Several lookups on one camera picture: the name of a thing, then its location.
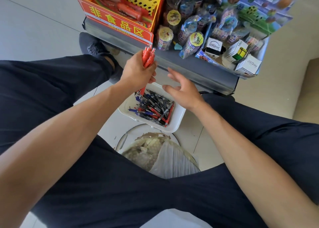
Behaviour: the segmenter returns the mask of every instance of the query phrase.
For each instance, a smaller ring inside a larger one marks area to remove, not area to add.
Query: yellow round lid
[[[162,41],[171,41],[174,37],[173,31],[169,27],[159,28],[159,38]]]
[[[181,22],[181,14],[177,10],[171,10],[167,14],[167,21],[170,25],[176,26]]]
[[[190,43],[195,47],[201,46],[204,42],[204,36],[201,32],[192,33],[189,39]]]

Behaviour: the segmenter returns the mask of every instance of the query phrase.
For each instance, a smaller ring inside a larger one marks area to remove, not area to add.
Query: black shoe
[[[112,72],[112,75],[109,79],[112,84],[117,83],[121,79],[123,73],[122,67],[113,57],[113,55],[107,51],[100,39],[88,33],[80,33],[79,44],[83,54],[90,54],[92,56],[106,56],[113,61],[115,70]]]

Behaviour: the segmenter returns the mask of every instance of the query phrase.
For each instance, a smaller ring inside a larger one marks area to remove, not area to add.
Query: forearm
[[[17,214],[16,209],[29,211],[78,160],[131,93],[129,86],[118,82],[42,123],[3,153],[0,203],[6,204],[6,208],[1,218]],[[19,197],[24,199],[22,205]]]
[[[269,227],[317,227],[318,208],[292,178],[207,103],[194,111],[226,166]]]

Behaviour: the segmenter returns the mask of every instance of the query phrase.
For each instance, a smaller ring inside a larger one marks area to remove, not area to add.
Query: trousers
[[[91,55],[0,61],[0,154],[111,73],[106,59]],[[319,204],[319,125],[266,114],[212,93],[203,97]],[[99,136],[32,212],[48,227],[106,228],[139,227],[171,208],[190,212],[213,228],[266,227],[225,164],[165,180]]]

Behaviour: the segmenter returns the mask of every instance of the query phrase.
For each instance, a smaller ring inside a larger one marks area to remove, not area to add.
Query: white plastic bin
[[[171,101],[174,100],[174,98],[168,94],[167,92],[165,92],[162,89],[162,86],[156,83],[153,84],[147,84],[146,89],[154,91],[162,96],[167,97],[168,99],[170,99]],[[134,112],[129,111],[129,109],[133,109],[134,107],[136,107],[136,104],[138,104],[139,102],[136,100],[134,93],[132,95],[130,95],[129,98],[127,98],[122,105],[120,105],[120,107],[118,108],[119,111],[136,120],[136,121],[141,121],[143,123],[149,124],[150,126],[157,128],[159,130],[162,130],[163,132],[167,132],[167,133],[174,133],[178,130],[179,125],[181,124],[181,120],[183,119],[183,116],[185,114],[186,109],[182,106],[180,106],[179,104],[177,104],[176,102],[174,102],[174,108],[173,108],[173,112],[171,114],[170,117],[170,122],[169,125],[167,127],[163,127],[161,125],[158,125],[154,122],[151,122],[149,120],[146,120],[142,117],[137,116]]]

